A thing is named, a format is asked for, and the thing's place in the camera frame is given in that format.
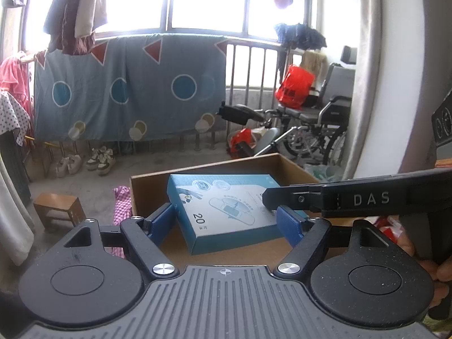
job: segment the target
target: wooden stool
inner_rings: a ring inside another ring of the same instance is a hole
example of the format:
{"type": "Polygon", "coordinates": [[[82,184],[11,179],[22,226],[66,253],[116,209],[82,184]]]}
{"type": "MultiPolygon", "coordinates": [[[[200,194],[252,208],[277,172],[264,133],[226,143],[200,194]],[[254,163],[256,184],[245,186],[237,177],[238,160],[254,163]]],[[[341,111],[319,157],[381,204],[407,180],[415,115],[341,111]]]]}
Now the wooden stool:
{"type": "Polygon", "coordinates": [[[75,196],[42,193],[33,202],[33,205],[44,226],[51,219],[56,219],[58,221],[71,221],[74,226],[86,219],[80,200],[75,196]],[[49,210],[66,212],[69,219],[57,216],[48,216],[47,213],[49,210]]]}

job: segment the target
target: red triangle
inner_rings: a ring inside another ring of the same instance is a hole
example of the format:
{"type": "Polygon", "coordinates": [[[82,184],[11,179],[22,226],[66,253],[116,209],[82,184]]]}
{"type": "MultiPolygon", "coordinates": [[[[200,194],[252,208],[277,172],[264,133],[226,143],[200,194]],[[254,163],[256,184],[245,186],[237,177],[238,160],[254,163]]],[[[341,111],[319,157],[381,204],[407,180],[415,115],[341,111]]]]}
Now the red triangle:
{"type": "Polygon", "coordinates": [[[215,46],[226,56],[227,52],[227,40],[222,40],[221,42],[215,43],[215,46]]]}
{"type": "Polygon", "coordinates": [[[36,60],[39,62],[43,69],[46,68],[46,53],[47,50],[39,51],[37,54],[35,54],[36,60]]]}
{"type": "Polygon", "coordinates": [[[144,51],[152,58],[155,62],[160,64],[160,57],[162,54],[162,38],[156,40],[154,43],[143,47],[144,51]]]}
{"type": "Polygon", "coordinates": [[[96,60],[103,66],[105,61],[105,53],[107,52],[108,42],[101,43],[99,45],[95,45],[91,49],[91,54],[94,56],[96,60]]]}

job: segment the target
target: blue sheet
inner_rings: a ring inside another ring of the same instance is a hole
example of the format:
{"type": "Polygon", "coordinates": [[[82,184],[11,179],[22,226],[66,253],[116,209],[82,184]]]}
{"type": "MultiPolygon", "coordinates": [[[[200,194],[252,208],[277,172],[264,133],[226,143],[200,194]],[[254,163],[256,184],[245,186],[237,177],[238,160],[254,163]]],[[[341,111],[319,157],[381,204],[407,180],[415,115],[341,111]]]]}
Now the blue sheet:
{"type": "Polygon", "coordinates": [[[35,65],[38,140],[143,141],[222,130],[226,41],[153,34],[54,51],[35,65]]]}

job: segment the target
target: sneaker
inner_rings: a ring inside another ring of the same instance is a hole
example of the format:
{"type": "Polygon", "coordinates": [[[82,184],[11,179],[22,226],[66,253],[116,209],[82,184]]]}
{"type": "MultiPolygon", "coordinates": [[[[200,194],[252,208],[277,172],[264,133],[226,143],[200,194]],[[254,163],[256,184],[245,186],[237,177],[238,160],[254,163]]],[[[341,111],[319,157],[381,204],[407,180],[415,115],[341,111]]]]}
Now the sneaker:
{"type": "Polygon", "coordinates": [[[108,149],[100,156],[97,174],[100,176],[107,174],[115,163],[116,159],[113,157],[113,150],[108,149]]]}
{"type": "Polygon", "coordinates": [[[70,155],[67,158],[69,159],[67,164],[69,174],[76,174],[82,166],[82,158],[79,155],[70,155]]]}
{"type": "Polygon", "coordinates": [[[99,165],[99,157],[106,151],[107,147],[105,146],[101,147],[100,149],[93,148],[93,155],[85,163],[86,169],[89,171],[95,171],[97,169],[97,166],[99,165]]]}
{"type": "Polygon", "coordinates": [[[67,173],[67,165],[69,164],[69,158],[61,158],[61,160],[56,164],[56,176],[61,178],[67,173]]]}

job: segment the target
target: blue and white box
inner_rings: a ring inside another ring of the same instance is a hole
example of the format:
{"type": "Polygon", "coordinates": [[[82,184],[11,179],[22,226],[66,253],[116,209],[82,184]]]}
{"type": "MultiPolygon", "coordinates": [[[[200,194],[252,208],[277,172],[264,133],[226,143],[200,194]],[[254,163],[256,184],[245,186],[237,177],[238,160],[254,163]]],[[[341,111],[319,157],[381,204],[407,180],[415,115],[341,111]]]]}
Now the blue and white box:
{"type": "Polygon", "coordinates": [[[171,174],[167,191],[196,255],[282,237],[275,212],[262,204],[264,191],[274,187],[268,174],[171,174]]]}

